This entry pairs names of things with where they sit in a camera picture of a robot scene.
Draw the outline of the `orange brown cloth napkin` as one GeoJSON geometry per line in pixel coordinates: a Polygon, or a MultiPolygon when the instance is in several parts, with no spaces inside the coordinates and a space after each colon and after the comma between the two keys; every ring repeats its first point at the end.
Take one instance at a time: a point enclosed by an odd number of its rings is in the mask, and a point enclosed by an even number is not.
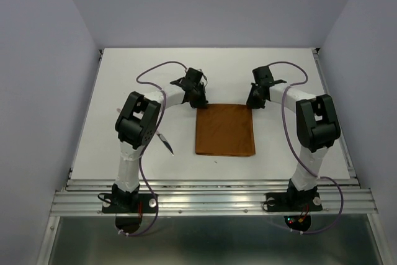
{"type": "Polygon", "coordinates": [[[252,110],[241,104],[209,104],[205,109],[197,109],[195,153],[206,156],[254,156],[252,110]]]}

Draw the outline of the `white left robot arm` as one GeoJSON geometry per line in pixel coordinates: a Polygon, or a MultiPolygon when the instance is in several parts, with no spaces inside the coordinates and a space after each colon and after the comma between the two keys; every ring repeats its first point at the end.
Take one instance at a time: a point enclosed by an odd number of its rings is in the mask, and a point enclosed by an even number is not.
{"type": "Polygon", "coordinates": [[[205,75],[202,70],[188,68],[185,76],[165,87],[154,85],[154,92],[131,92],[119,113],[115,130],[120,141],[120,163],[112,186],[110,202],[123,211],[137,207],[140,188],[140,161],[145,148],[157,133],[165,110],[186,102],[194,109],[206,108],[205,75]]]}

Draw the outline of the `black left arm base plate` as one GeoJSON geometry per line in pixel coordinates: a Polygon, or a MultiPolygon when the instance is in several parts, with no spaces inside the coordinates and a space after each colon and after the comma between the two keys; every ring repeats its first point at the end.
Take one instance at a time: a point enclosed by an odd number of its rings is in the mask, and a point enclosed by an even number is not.
{"type": "Polygon", "coordinates": [[[155,214],[158,211],[156,199],[152,194],[138,194],[131,202],[118,202],[110,193],[100,193],[97,198],[102,202],[104,214],[155,214]]]}

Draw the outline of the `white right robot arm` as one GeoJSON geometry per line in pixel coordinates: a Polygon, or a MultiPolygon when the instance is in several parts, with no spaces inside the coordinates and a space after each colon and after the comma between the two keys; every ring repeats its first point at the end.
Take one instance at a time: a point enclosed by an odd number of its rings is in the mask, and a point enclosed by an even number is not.
{"type": "Polygon", "coordinates": [[[297,89],[297,86],[308,82],[308,74],[294,63],[285,62],[303,73],[303,81],[288,84],[282,79],[274,79],[270,67],[279,64],[276,61],[253,69],[254,82],[251,84],[246,105],[252,109],[263,109],[267,101],[281,105],[284,134],[288,147],[297,160],[296,170],[288,183],[285,201],[290,208],[300,209],[316,197],[319,170],[328,150],[340,138],[341,128],[332,97],[328,94],[317,96],[297,89]],[[299,153],[292,146],[285,109],[289,109],[296,116],[299,153]]]}

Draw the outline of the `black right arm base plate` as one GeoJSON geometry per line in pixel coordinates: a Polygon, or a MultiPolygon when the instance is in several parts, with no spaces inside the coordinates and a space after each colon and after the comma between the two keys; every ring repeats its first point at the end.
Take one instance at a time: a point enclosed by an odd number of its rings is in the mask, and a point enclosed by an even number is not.
{"type": "Polygon", "coordinates": [[[317,192],[269,192],[265,194],[262,209],[270,213],[294,213],[306,210],[320,212],[323,210],[321,199],[317,192]]]}

